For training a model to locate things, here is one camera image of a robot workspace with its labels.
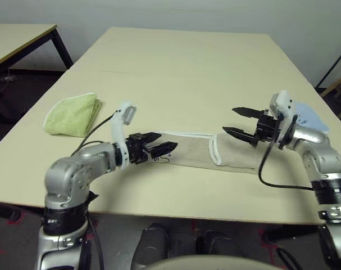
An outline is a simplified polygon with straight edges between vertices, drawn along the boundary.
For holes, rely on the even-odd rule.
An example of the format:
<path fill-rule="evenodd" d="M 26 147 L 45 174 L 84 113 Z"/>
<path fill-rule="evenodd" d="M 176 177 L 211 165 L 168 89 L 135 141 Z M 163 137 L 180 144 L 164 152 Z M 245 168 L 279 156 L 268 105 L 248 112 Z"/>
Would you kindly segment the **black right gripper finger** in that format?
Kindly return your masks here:
<path fill-rule="evenodd" d="M 237 114 L 248 117 L 248 118 L 259 119 L 262 115 L 261 110 L 255 110 L 255 109 L 247 108 L 247 107 L 235 107 L 232 110 L 236 112 Z"/>
<path fill-rule="evenodd" d="M 244 132 L 242 129 L 238 129 L 235 127 L 223 127 L 222 128 L 227 134 L 233 136 L 234 138 L 244 141 L 246 143 L 252 143 L 254 136 Z"/>

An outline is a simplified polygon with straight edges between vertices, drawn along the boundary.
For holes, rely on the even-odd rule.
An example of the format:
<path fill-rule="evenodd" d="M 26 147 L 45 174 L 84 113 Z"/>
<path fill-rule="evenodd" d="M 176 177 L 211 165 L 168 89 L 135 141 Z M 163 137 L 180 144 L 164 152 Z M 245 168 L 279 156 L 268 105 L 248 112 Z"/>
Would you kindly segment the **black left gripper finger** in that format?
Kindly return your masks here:
<path fill-rule="evenodd" d="M 156 132 L 149 132 L 143 134 L 143 142 L 144 143 L 151 143 L 161 137 L 161 133 Z"/>
<path fill-rule="evenodd" d="M 162 155 L 171 153 L 177 146 L 178 143 L 176 142 L 164 142 L 156 146 L 150 146 L 147 152 L 151 155 L 151 158 L 155 159 Z"/>

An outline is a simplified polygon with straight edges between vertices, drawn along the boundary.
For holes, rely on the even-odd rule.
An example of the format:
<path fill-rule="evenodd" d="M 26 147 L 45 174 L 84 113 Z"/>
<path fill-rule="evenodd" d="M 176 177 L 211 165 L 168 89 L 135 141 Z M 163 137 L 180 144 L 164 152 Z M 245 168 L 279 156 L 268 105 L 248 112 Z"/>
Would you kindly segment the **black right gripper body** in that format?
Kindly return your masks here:
<path fill-rule="evenodd" d="M 257 146 L 258 142 L 271 142 L 274 135 L 278 134 L 278 121 L 267 113 L 268 110 L 257 111 L 255 118 L 258 119 L 256 129 L 253 135 L 253 146 Z"/>

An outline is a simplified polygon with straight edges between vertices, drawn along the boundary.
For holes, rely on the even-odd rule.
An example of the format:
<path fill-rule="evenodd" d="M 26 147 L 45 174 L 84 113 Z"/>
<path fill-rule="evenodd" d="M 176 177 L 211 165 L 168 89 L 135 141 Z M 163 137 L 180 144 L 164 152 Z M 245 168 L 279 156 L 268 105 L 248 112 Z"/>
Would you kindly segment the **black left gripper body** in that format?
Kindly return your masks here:
<path fill-rule="evenodd" d="M 141 133 L 131 134 L 126 139 L 126 145 L 131 164 L 141 164 L 148 161 L 148 155 L 144 152 L 145 135 Z"/>

